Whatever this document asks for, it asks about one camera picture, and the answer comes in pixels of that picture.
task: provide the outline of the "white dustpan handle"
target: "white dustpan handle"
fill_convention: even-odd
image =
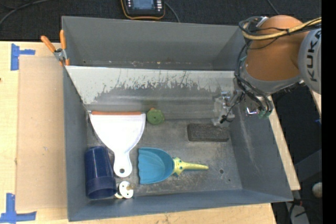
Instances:
[[[113,170],[119,177],[127,177],[132,172],[132,163],[130,154],[127,153],[114,153]]]

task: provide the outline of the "cardboard sheet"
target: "cardboard sheet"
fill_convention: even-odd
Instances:
[[[16,210],[66,207],[62,67],[20,56]]]

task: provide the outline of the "blue cup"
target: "blue cup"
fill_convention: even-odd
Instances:
[[[86,196],[104,199],[117,193],[108,149],[103,146],[89,148],[85,152]]]

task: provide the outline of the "orange strip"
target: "orange strip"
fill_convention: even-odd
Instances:
[[[55,46],[50,42],[50,40],[46,36],[41,36],[41,41],[48,47],[51,52],[55,52]]]
[[[105,111],[92,111],[92,115],[141,115],[140,111],[121,111],[121,112],[105,112]]]
[[[61,41],[62,49],[65,50],[67,48],[67,43],[65,41],[65,35],[63,29],[59,32],[59,39]]]

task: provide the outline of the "white dustpan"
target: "white dustpan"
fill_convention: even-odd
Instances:
[[[146,123],[141,112],[89,112],[90,120],[98,137],[114,152],[113,170],[119,177],[132,172],[130,150],[140,140]]]

